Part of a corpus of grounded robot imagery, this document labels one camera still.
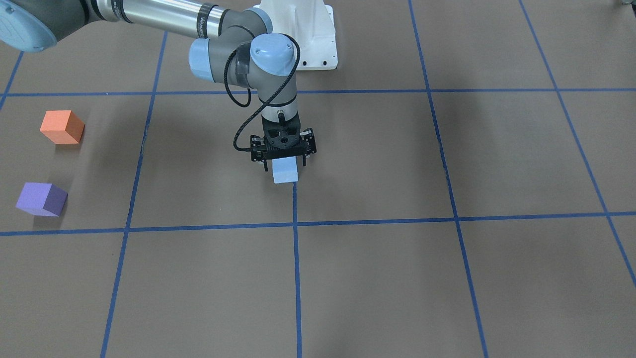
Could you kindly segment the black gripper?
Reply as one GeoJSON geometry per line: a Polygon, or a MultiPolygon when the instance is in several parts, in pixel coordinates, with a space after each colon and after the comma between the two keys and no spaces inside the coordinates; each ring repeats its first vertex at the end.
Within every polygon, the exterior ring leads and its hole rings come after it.
{"type": "Polygon", "coordinates": [[[307,166],[307,156],[317,152],[315,134],[311,128],[301,130],[298,114],[283,124],[262,116],[263,137],[250,136],[250,154],[253,162],[262,162],[269,172],[269,161],[296,157],[298,166],[307,166]]]}

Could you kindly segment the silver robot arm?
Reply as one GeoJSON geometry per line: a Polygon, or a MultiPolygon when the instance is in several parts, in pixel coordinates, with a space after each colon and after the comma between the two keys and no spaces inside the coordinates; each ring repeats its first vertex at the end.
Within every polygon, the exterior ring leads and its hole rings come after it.
{"type": "Polygon", "coordinates": [[[296,70],[301,48],[288,34],[273,32],[258,7],[227,9],[204,0],[3,0],[1,40],[37,53],[98,20],[139,24],[193,38],[189,66],[199,79],[256,90],[260,102],[237,129],[233,147],[267,165],[315,154],[312,129],[302,129],[296,70]]]}

